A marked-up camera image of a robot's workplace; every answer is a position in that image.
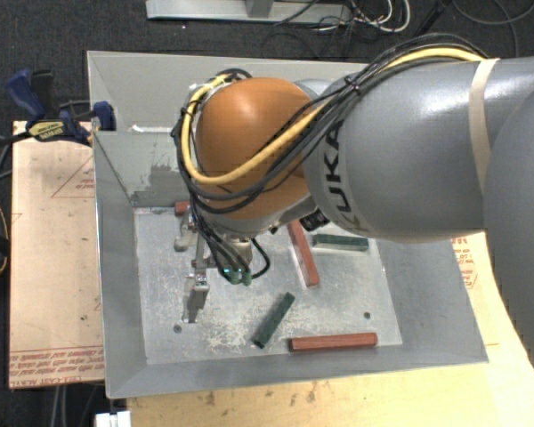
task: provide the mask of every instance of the yellow cable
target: yellow cable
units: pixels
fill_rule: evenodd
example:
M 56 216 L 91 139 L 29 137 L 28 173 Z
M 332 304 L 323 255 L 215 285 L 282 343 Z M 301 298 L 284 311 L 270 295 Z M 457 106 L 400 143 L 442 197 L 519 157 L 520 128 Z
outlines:
M 457 48 L 443 48 L 443 47 L 432 47 L 427 48 L 422 51 L 417 51 L 413 53 L 409 53 L 407 55 L 404 55 L 400 57 L 399 59 L 393 61 L 392 63 L 388 64 L 384 69 L 393 67 L 395 65 L 400 65 L 401 63 L 405 63 L 412 60 L 419 60 L 419 59 L 426 59 L 429 57 L 446 57 L 456 60 L 463 60 L 463 61 L 480 61 L 484 60 L 481 56 L 470 53 L 468 51 L 463 51 L 461 49 Z M 204 95 L 208 90 L 215 87 L 216 85 L 223 82 L 224 77 L 216 78 L 214 81 L 204 85 L 202 88 L 198 89 L 190 98 L 190 102 L 197 101 L 199 98 L 201 98 L 202 95 Z M 315 110 L 311 111 L 309 114 L 301 118 L 298 122 L 296 122 L 293 126 L 288 128 L 283 134 L 281 134 L 275 141 L 272 141 L 267 147 L 262 149 L 259 153 L 255 154 L 252 158 L 247 160 L 243 165 L 238 166 L 233 171 L 230 171 L 226 174 L 218 175 L 215 177 L 209 177 L 206 175 L 203 175 L 200 173 L 194 164 L 192 163 L 191 156 L 190 156 L 190 116 L 196 107 L 195 104 L 192 104 L 188 107 L 188 112 L 186 113 L 186 116 L 184 116 L 184 120 L 182 122 L 182 153 L 183 153 L 183 161 L 186 165 L 186 170 L 190 174 L 190 176 L 203 185 L 223 185 L 225 183 L 229 183 L 231 181 L 237 180 L 239 177 L 244 176 L 245 174 L 249 173 L 253 169 L 255 169 L 257 166 L 259 166 L 264 160 L 266 160 L 268 157 L 271 157 L 277 150 L 281 149 L 285 144 L 287 144 L 289 141 L 293 140 L 304 128 L 307 127 L 307 125 L 314 119 L 314 117 L 322 110 L 324 107 L 323 103 Z

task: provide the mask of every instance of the cable bundle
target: cable bundle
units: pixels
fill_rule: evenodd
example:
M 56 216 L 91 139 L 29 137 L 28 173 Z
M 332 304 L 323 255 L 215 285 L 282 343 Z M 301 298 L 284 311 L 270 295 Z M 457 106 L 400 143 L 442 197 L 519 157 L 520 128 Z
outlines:
M 198 161 L 198 154 L 193 144 L 194 118 L 200 111 L 206 95 L 216 86 L 251 77 L 247 72 L 239 69 L 218 73 L 216 77 L 192 94 L 172 131 L 177 148 L 179 171 L 190 192 L 192 213 L 198 231 L 210 246 L 216 262 L 216 255 L 219 253 L 230 264 L 237 260 L 240 267 L 248 270 L 240 255 L 233 248 L 230 248 L 228 243 L 223 242 L 205 223 L 199 215 L 198 209 L 210 214 L 229 214 L 250 204 L 260 194 L 276 189 L 316 149 L 324 137 L 344 121 L 353 106 L 360 103 L 370 90 L 389 77 L 424 64 L 454 60 L 480 61 L 484 58 L 486 55 L 478 48 L 453 35 L 429 34 L 398 44 L 383 52 L 359 73 L 345 77 L 344 85 L 302 106 L 246 163 L 229 173 L 209 176 L 205 172 L 200 172 L 191 159 L 191 154 L 194 153 Z M 261 180 L 239 191 L 230 191 L 224 188 L 225 184 L 246 175 L 285 146 L 287 147 L 275 158 Z M 285 170 L 287 170 L 285 176 L 276 184 L 272 184 L 273 180 Z M 199 185 L 215 185 L 221 188 L 224 193 L 205 191 Z M 239 202 L 219 207 L 210 205 L 208 202 L 210 200 L 222 202 L 235 199 L 239 199 Z M 254 239 L 252 242 L 264 254 L 263 249 Z M 261 271 L 261 274 L 269 268 L 268 258 L 265 261 L 266 267 Z M 218 269 L 220 273 L 224 272 L 223 268 L 218 267 Z

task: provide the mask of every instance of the black carpet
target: black carpet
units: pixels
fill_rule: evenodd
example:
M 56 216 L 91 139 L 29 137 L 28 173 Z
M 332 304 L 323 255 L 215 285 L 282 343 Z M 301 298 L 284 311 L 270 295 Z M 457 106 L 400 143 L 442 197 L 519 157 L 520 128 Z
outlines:
M 7 78 L 22 68 L 52 69 L 60 101 L 66 101 L 88 96 L 85 64 L 88 50 L 366 62 L 384 49 L 411 38 L 436 0 L 409 0 L 411 24 L 404 32 L 392 36 L 378 36 L 372 28 L 360 28 L 346 36 L 343 31 L 321 35 L 293 25 L 274 28 L 260 23 L 149 22 L 145 1 L 0 0 L 0 134 L 8 134 L 11 121 L 27 117 L 4 90 Z M 515 16 L 529 8 L 533 0 L 499 1 L 509 15 Z M 490 0 L 458 2 L 476 17 L 504 19 L 502 10 Z M 490 56 L 534 55 L 534 10 L 516 21 L 514 29 L 518 52 L 509 24 L 481 25 L 465 19 L 452 6 L 432 27 L 432 31 L 463 36 Z M 4 170 L 10 167 L 8 157 Z M 0 181 L 0 203 L 7 216 L 10 201 L 11 180 L 6 178 Z M 55 389 L 7 389 L 8 285 L 6 272 L 0 277 L 0 418 L 12 427 L 49 425 Z M 92 390 L 93 386 L 85 384 L 69 387 L 69 426 L 78 424 Z M 109 409 L 102 388 L 96 390 L 91 413 Z

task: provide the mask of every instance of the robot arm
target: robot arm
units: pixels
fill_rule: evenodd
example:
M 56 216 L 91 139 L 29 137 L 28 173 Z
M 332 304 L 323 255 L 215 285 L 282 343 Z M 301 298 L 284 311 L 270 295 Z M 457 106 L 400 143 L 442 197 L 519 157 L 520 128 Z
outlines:
M 236 72 L 192 96 L 174 137 L 200 234 L 248 270 L 246 242 L 313 214 L 397 241 L 486 230 L 534 363 L 534 58 L 413 43 L 333 84 Z

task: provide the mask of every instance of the gray tray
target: gray tray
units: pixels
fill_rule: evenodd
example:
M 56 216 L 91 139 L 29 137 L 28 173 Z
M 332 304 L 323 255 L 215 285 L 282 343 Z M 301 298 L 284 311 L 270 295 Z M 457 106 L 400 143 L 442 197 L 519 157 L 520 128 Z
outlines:
M 210 270 L 211 291 L 198 323 L 181 320 L 193 250 L 173 248 L 180 224 L 171 206 L 187 192 L 168 133 L 188 87 L 230 67 L 332 81 L 361 65 L 114 52 L 89 52 L 88 62 L 91 100 L 109 101 L 117 112 L 117 131 L 95 134 L 93 145 L 109 397 L 486 360 L 450 242 L 370 240 L 363 253 L 314 249 L 320 285 L 307 289 L 280 230 L 259 237 L 273 260 L 267 274 L 244 287 Z M 333 226 L 324 232 L 344 233 Z M 286 292 L 296 301 L 260 350 L 251 335 Z M 294 336 L 368 331 L 378 335 L 374 349 L 287 351 Z

